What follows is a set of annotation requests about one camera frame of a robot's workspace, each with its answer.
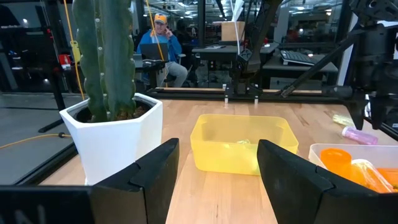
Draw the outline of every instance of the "yellow container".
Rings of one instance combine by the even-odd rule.
[[[191,133],[195,164],[204,171],[259,175],[257,145],[260,139],[294,154],[299,146],[284,118],[203,114]]]

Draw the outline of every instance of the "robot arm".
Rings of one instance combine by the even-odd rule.
[[[260,50],[281,0],[263,0],[250,31],[250,44],[237,57],[232,74],[235,81],[249,79],[260,70]],[[278,94],[288,97],[304,81],[353,45],[347,77],[351,86],[329,86],[323,94],[337,96],[347,107],[357,129],[362,129],[364,107],[371,102],[373,129],[379,129],[386,114],[398,104],[398,68],[393,65],[398,26],[384,27],[378,21],[398,21],[398,0],[352,0],[358,16],[354,29],[338,47]]]

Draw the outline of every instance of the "white hexagonal pot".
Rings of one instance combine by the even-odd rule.
[[[103,123],[75,119],[88,100],[60,112],[79,152],[88,185],[119,172],[161,144],[162,102],[139,93],[134,99],[152,108],[136,119]]]

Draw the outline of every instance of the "orange cup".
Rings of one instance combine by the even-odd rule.
[[[326,168],[341,177],[351,177],[351,154],[342,150],[329,148],[321,151],[321,161]]]

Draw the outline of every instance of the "laptop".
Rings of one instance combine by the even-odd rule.
[[[164,61],[169,61],[169,48],[167,46],[167,43],[160,43],[159,45],[162,51]],[[140,48],[141,54],[144,59],[162,60],[157,44],[141,44]]]

